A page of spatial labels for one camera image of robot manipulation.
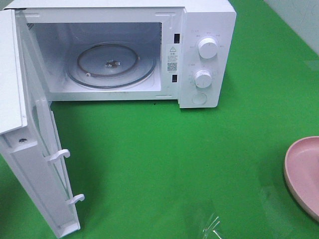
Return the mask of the round door release button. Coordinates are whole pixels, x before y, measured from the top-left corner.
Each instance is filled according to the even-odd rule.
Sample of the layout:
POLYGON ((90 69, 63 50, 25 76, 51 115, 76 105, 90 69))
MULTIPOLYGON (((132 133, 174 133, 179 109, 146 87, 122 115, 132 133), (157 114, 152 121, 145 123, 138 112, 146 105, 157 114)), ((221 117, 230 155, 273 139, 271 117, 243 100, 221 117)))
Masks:
POLYGON ((192 103, 195 105, 203 105, 207 101, 207 95, 204 93, 197 93, 192 96, 192 103))

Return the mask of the white dial knob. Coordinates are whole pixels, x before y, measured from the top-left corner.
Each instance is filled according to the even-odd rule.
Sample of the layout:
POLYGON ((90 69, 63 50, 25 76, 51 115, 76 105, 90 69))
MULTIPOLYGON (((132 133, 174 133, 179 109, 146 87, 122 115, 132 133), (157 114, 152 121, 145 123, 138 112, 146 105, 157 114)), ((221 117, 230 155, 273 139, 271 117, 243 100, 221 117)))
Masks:
POLYGON ((198 53, 203 59, 213 58, 218 51, 218 42, 212 37, 206 37, 198 43, 198 53))
POLYGON ((194 75, 194 82, 198 88, 207 88, 212 84, 212 76, 209 71, 200 70, 194 75))

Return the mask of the white microwave door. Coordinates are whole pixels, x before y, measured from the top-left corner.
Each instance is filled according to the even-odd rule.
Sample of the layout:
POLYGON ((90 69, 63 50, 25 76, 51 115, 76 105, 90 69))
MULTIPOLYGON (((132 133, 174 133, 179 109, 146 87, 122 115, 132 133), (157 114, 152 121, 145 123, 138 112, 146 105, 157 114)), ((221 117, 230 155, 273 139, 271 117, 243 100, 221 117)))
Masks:
POLYGON ((57 238, 80 229, 43 58, 21 10, 0 13, 0 153, 57 238))

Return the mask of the pink plate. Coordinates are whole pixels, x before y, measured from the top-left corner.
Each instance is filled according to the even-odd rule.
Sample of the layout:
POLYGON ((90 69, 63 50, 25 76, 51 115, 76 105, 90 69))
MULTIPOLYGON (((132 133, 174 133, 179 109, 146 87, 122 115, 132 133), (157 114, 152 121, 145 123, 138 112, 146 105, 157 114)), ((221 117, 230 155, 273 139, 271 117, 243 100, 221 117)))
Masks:
POLYGON ((284 161, 286 184, 297 203, 316 221, 319 220, 319 137, 295 141, 284 161))

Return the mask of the green table mat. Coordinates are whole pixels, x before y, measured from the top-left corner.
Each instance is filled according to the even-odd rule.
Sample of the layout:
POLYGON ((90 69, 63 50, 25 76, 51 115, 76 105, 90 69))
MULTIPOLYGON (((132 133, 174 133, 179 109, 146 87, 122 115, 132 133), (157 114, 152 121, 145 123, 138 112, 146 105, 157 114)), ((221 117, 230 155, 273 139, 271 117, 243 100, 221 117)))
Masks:
MULTIPOLYGON (((217 106, 50 101, 80 229, 66 239, 316 239, 286 187, 289 146, 319 132, 319 58, 262 0, 236 21, 217 106)), ((57 238, 5 161, 0 236, 57 238)))

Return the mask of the white microwave oven body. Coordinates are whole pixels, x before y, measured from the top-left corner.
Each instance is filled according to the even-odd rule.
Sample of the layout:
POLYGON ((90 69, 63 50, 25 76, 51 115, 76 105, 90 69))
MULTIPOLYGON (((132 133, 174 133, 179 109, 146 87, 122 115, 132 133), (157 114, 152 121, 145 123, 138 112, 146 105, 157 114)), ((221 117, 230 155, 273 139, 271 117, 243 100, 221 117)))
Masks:
POLYGON ((181 108, 217 106, 236 12, 226 0, 15 0, 3 10, 25 13, 48 77, 50 101, 177 100, 181 108), (217 54, 203 59, 200 40, 212 37, 217 54), (95 89, 74 82, 68 60, 77 50, 105 42, 148 44, 158 51, 157 65, 146 79, 117 89, 95 89), (209 71, 212 84, 198 88, 194 75, 209 71), (192 103, 197 93, 203 105, 192 103))

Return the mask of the glass microwave turntable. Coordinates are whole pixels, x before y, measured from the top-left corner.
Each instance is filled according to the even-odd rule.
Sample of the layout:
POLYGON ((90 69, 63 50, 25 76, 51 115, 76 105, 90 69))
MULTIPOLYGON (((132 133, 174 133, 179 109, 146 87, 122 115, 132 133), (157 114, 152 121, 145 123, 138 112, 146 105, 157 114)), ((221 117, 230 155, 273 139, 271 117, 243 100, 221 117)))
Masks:
POLYGON ((66 72, 77 84, 95 89, 117 89, 139 83, 152 74, 158 51, 148 44, 105 42, 77 50, 66 72))

